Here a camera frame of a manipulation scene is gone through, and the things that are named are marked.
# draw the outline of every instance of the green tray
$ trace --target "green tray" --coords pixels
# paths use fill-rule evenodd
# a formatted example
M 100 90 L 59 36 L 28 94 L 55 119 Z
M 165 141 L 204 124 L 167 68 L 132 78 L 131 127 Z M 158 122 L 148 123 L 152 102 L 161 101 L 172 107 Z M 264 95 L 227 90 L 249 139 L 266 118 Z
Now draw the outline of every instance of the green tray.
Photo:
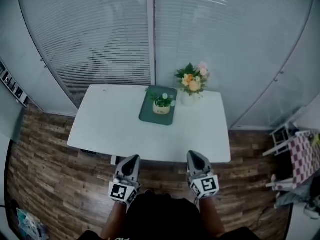
M 177 90 L 173 88 L 151 85 L 149 86 L 149 90 L 159 96 L 162 94 L 168 94 L 168 96 L 173 95 L 174 100 L 177 99 Z M 156 114 L 153 111 L 153 104 L 154 102 L 150 99 L 150 94 L 147 92 L 144 97 L 139 119 L 144 122 L 158 125 L 172 125 L 174 121 L 175 107 L 172 106 L 168 114 Z

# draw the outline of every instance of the black shirt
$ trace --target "black shirt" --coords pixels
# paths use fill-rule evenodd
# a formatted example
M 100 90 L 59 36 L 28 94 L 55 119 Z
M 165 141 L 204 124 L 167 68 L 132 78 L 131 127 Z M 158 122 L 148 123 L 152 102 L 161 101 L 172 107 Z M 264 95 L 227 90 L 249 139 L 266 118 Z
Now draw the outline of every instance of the black shirt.
M 100 240 L 86 231 L 79 240 Z M 198 208 L 186 199 L 163 195 L 139 195 L 130 206 L 117 240 L 212 240 L 203 225 Z M 259 240 L 248 228 L 225 233 L 220 240 Z

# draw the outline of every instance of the wooden floor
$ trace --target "wooden floor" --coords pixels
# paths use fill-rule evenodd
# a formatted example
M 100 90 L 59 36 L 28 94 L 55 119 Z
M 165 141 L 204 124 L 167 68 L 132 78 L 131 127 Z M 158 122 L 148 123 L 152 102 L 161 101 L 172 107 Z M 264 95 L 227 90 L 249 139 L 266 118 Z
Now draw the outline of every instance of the wooden floor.
M 19 144 L 13 144 L 8 168 L 8 202 L 36 215 L 51 239 L 77 239 L 85 230 L 100 233 L 113 201 L 108 185 L 115 167 L 109 155 L 88 155 L 69 148 L 73 118 L 49 115 L 29 105 Z M 273 208 L 275 194 L 265 188 L 277 170 L 273 157 L 262 157 L 272 143 L 266 133 L 229 132 L 231 162 L 213 164 L 220 192 L 217 210 L 226 230 L 249 227 L 262 240 L 282 240 L 289 208 Z M 144 189 L 169 192 L 194 201 L 186 182 L 185 163 L 142 161 Z M 12 228 L 17 228 L 13 213 Z

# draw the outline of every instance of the orange flower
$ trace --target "orange flower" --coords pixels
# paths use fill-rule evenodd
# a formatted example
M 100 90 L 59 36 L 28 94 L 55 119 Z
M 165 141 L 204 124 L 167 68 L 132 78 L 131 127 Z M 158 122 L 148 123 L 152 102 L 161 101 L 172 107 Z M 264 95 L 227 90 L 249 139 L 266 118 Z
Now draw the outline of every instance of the orange flower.
M 188 79 L 186 80 L 186 82 L 188 84 L 190 84 L 190 82 L 194 79 L 194 76 L 192 74 L 188 74 Z

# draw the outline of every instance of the white table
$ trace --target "white table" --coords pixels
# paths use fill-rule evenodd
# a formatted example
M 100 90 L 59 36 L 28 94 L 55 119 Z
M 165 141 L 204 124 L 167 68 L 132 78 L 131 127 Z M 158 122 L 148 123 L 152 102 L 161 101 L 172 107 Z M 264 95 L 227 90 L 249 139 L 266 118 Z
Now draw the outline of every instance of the white table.
M 197 151 L 212 163 L 230 162 L 230 143 L 220 93 L 204 91 L 193 106 L 177 96 L 170 126 L 139 120 L 147 86 L 91 85 L 85 94 L 68 145 L 118 157 L 187 162 Z

